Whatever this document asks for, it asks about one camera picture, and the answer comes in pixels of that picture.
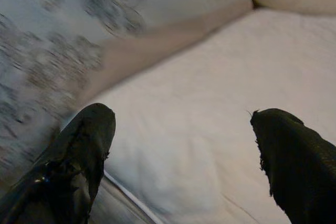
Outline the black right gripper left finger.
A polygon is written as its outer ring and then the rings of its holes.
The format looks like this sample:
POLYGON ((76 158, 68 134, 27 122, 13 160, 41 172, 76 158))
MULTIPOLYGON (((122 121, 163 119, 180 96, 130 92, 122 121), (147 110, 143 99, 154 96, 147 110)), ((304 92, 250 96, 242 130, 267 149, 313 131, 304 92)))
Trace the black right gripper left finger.
POLYGON ((1 198, 1 223, 88 223, 115 131, 107 105, 80 110, 1 198))

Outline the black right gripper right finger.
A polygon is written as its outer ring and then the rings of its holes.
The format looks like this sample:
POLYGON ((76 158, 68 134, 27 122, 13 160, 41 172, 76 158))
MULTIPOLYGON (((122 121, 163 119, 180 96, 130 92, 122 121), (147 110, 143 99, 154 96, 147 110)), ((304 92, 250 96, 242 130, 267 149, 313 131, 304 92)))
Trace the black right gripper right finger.
POLYGON ((335 145, 297 116, 270 108, 250 124, 269 194, 291 223, 335 223, 335 145))

